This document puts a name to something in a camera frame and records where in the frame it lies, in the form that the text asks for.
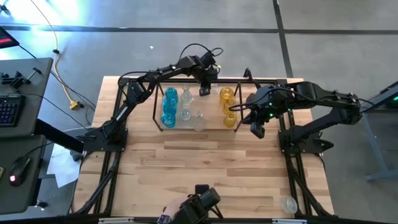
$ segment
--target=concrete floor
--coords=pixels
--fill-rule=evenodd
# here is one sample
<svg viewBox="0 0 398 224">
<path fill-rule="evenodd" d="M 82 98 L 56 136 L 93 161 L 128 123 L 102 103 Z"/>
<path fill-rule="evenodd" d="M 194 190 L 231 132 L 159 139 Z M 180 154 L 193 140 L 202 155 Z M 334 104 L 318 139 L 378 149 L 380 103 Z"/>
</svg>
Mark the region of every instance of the concrete floor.
<svg viewBox="0 0 398 224">
<path fill-rule="evenodd" d="M 35 2 L 52 24 L 59 26 L 277 28 L 272 0 Z M 398 2 L 393 0 L 279 0 L 279 4 L 285 29 L 398 29 Z M 11 16 L 0 13 L 0 25 L 47 25 L 30 1 L 21 4 L 10 0 L 7 7 Z M 36 57 L 52 57 L 55 46 L 52 32 L 33 29 L 9 33 Z M 61 76 L 94 102 L 103 76 L 166 66 L 175 62 L 180 51 L 192 42 L 224 48 L 224 54 L 217 58 L 222 65 L 221 76 L 240 77 L 249 67 L 255 77 L 286 77 L 278 34 L 57 32 L 57 36 L 62 53 L 58 66 Z M 315 82 L 325 89 L 352 91 L 369 98 L 398 79 L 395 44 L 398 35 L 289 34 L 286 40 L 294 77 Z M 200 48 L 189 49 L 189 54 L 202 52 Z M 0 50 L 0 60 L 29 57 L 18 47 Z M 52 77 L 45 96 L 82 124 L 89 125 L 85 110 L 68 110 L 61 85 Z M 312 111 L 313 117 L 319 118 L 328 109 Z M 79 127 L 47 102 L 43 102 L 39 117 L 59 129 Z M 387 133 L 380 128 L 381 122 L 371 124 L 378 136 L 391 135 L 391 131 Z M 366 174 L 379 169 L 362 124 L 329 128 L 324 131 L 323 139 L 335 143 L 324 156 L 335 213 L 345 218 L 397 223 L 397 179 L 365 181 Z M 394 145 L 392 138 L 378 141 Z M 389 166 L 397 167 L 397 153 L 391 151 L 386 154 Z"/>
</svg>

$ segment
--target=wooden tabletop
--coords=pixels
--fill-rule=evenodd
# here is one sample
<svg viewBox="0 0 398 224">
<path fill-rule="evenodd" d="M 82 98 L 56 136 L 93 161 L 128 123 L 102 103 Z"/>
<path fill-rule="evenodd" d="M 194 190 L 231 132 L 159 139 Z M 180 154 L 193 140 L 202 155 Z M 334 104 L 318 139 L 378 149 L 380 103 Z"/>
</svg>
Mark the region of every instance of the wooden tabletop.
<svg viewBox="0 0 398 224">
<path fill-rule="evenodd" d="M 93 127 L 101 126 L 111 117 L 118 90 L 117 79 L 104 77 Z M 301 78 L 287 80 L 289 83 L 302 81 Z M 236 88 L 236 84 L 218 85 Z M 170 86 L 181 89 L 182 84 L 162 84 L 164 90 Z M 244 101 L 255 91 L 253 84 L 242 85 Z M 155 94 L 152 94 L 134 109 L 127 120 L 129 136 L 121 156 L 112 216 L 157 217 L 171 200 L 194 194 L 196 184 L 209 184 L 221 195 L 218 205 L 224 217 L 293 217 L 280 205 L 282 198 L 290 196 L 290 189 L 285 159 L 277 139 L 277 119 L 264 126 L 264 139 L 255 137 L 248 125 L 242 125 L 236 133 L 223 129 L 201 132 L 165 129 L 161 132 L 152 120 L 154 100 Z M 157 106 L 160 116 L 161 94 Z M 294 117 L 297 125 L 312 120 L 310 110 L 294 110 Z M 76 210 L 98 185 L 103 157 L 103 152 L 92 153 L 82 165 L 75 192 Z M 303 154 L 302 157 L 308 188 L 325 210 L 333 213 L 320 158 L 311 154 Z M 108 188 L 102 207 L 106 204 L 107 191 Z M 300 208 L 304 211 L 301 190 L 297 194 Z"/>
</svg>

